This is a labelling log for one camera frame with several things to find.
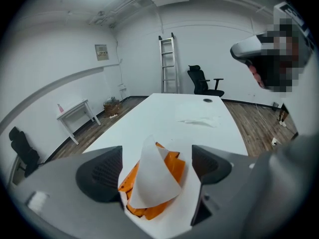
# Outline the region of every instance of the wooden floor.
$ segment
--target wooden floor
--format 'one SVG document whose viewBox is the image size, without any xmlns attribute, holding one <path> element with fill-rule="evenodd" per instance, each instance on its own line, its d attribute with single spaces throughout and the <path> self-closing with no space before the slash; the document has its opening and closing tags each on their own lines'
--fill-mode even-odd
<svg viewBox="0 0 319 239">
<path fill-rule="evenodd" d="M 144 98 L 129 98 L 125 100 L 123 102 L 122 111 L 115 118 L 106 118 L 105 115 L 102 114 L 99 116 L 101 126 L 98 126 L 96 123 L 88 124 L 75 136 L 79 145 L 76 145 L 70 140 L 61 148 L 52 160 L 83 153 L 85 149 L 99 138 L 99 136 L 101 136 L 109 127 L 143 100 Z M 265 150 L 272 150 L 271 141 L 273 137 L 280 143 L 285 143 L 290 141 L 296 132 L 295 125 L 290 116 L 288 116 L 285 121 L 287 124 L 286 128 L 279 125 L 279 122 L 277 121 L 279 111 L 274 112 L 270 108 L 258 107 L 260 114 L 267 122 L 266 124 L 258 113 L 256 106 L 229 102 L 225 102 L 225 105 L 239 128 L 250 156 L 257 156 Z"/>
</svg>

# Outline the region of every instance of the white table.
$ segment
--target white table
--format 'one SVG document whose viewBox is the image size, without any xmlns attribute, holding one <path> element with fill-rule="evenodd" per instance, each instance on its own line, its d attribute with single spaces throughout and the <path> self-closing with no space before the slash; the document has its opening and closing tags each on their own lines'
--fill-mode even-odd
<svg viewBox="0 0 319 239">
<path fill-rule="evenodd" d="M 205 98 L 213 102 L 206 103 L 203 101 Z M 177 111 L 190 104 L 194 105 L 192 111 L 186 110 L 190 118 L 196 111 L 204 109 L 218 118 L 219 126 L 178 122 Z M 171 215 L 165 219 L 155 218 L 147 223 L 132 215 L 129 218 L 153 238 L 170 238 L 191 229 L 190 221 L 196 209 L 200 181 L 191 166 L 191 146 L 204 145 L 232 153 L 248 154 L 233 117 L 219 97 L 183 94 L 152 94 L 110 127 L 85 152 L 121 145 L 123 169 L 119 176 L 120 184 L 138 162 L 143 142 L 149 135 L 153 135 L 155 141 L 165 148 L 184 154 L 189 168 L 182 193 L 170 205 Z"/>
<path fill-rule="evenodd" d="M 73 106 L 69 107 L 68 109 L 64 110 L 64 112 L 62 112 L 61 114 L 59 114 L 56 119 L 58 121 L 61 122 L 61 124 L 63 125 L 63 127 L 65 128 L 66 133 L 69 135 L 69 137 L 75 142 L 76 145 L 78 145 L 78 141 L 74 138 L 74 134 L 72 133 L 72 131 L 69 129 L 69 127 L 66 125 L 66 123 L 64 122 L 64 119 L 70 115 L 72 115 L 73 113 L 75 113 L 77 110 L 81 109 L 81 108 L 85 108 L 87 111 L 87 115 L 89 116 L 89 118 L 91 119 L 91 121 L 94 121 L 93 118 L 95 119 L 96 123 L 98 125 L 101 125 L 99 119 L 96 117 L 96 115 L 94 115 L 92 113 L 92 110 L 90 109 L 89 105 L 88 105 L 88 100 L 87 99 L 83 99 L 82 101 L 74 104 Z"/>
</svg>

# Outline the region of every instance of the pink bottle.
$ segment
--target pink bottle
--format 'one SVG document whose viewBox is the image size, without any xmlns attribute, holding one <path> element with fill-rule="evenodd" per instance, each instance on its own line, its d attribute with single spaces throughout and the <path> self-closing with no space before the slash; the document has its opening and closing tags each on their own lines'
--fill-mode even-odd
<svg viewBox="0 0 319 239">
<path fill-rule="evenodd" d="M 59 107 L 60 112 L 63 113 L 64 109 L 59 104 L 58 104 L 58 107 Z"/>
</svg>

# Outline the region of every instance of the table leg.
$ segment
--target table leg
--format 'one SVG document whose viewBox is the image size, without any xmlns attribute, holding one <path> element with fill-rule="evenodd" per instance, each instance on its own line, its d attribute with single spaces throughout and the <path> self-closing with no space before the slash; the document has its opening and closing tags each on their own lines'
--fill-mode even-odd
<svg viewBox="0 0 319 239">
<path fill-rule="evenodd" d="M 93 115 L 93 112 L 91 111 L 91 109 L 90 109 L 88 103 L 85 103 L 84 105 L 85 105 L 86 109 L 88 110 L 88 112 L 89 112 L 90 114 L 92 114 L 92 116 L 95 118 L 96 123 L 97 123 L 98 125 L 101 125 L 101 123 L 100 123 L 99 119 L 96 117 L 96 115 Z"/>
<path fill-rule="evenodd" d="M 62 123 L 62 125 L 64 126 L 67 134 L 69 135 L 69 137 L 75 142 L 76 145 L 78 145 L 78 141 L 74 138 L 74 134 L 72 134 L 71 130 L 67 127 L 67 125 L 64 123 L 63 119 L 60 119 L 60 122 Z"/>
</svg>

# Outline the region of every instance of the office chair backrest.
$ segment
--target office chair backrest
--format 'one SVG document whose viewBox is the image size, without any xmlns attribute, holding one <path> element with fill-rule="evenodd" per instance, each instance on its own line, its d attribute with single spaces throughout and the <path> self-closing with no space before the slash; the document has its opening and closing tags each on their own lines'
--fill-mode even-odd
<svg viewBox="0 0 319 239">
<path fill-rule="evenodd" d="M 205 80 L 205 75 L 200 66 L 189 66 L 187 73 L 195 85 L 194 94 L 201 94 L 203 91 L 208 90 L 207 82 L 201 82 L 201 80 Z"/>
<path fill-rule="evenodd" d="M 38 153 L 31 148 L 23 131 L 19 131 L 14 127 L 9 133 L 9 138 L 12 141 L 12 149 L 14 149 L 26 165 L 39 159 Z"/>
</svg>

